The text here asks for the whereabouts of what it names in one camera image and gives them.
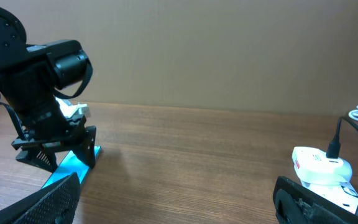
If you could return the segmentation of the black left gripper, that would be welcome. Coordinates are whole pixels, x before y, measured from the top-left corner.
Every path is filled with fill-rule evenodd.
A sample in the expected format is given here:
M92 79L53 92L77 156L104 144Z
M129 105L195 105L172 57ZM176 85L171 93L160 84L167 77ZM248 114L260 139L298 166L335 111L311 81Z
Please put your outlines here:
M21 149L16 161L55 172L56 152L73 151L90 169L96 163L96 126L85 126L85 115L64 117L57 102L13 102L12 108L25 130L12 142Z

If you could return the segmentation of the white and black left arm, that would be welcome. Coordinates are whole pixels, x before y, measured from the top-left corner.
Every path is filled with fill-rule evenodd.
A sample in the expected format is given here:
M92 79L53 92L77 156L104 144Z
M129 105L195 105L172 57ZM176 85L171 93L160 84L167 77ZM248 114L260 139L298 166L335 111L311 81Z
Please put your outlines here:
M92 74L77 40L30 45L20 20L0 7L0 105L18 134L11 143L19 151L17 161L54 172L56 153L72 151L94 167L96 127L86 126L83 114L66 118L57 101L70 99L61 90L77 82L81 85L73 96L81 95Z

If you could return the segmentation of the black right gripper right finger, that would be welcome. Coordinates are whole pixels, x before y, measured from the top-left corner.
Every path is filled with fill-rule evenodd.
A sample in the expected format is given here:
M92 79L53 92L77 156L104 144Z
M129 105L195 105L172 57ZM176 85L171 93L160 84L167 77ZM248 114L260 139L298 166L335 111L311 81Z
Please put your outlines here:
M297 184L277 178L273 203L279 224L358 224L358 216Z

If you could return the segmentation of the blue Galaxy smartphone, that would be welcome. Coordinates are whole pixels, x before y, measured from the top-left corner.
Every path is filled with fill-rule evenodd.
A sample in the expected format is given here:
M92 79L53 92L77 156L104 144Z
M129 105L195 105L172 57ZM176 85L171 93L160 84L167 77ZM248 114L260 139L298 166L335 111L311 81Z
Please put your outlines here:
M73 172L76 172L80 181L80 186L82 187L90 171L91 169L84 165L74 155L74 153L70 151L58 165L56 171L53 172L46 183L44 183L42 188L48 187L49 185L59 181L60 179L70 175Z

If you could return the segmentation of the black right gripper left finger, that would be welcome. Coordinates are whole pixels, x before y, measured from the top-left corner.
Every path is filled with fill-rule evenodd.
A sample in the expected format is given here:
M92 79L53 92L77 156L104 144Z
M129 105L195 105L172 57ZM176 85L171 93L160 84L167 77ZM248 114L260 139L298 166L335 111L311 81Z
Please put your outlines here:
M0 224L71 224L80 199L77 173L0 210Z

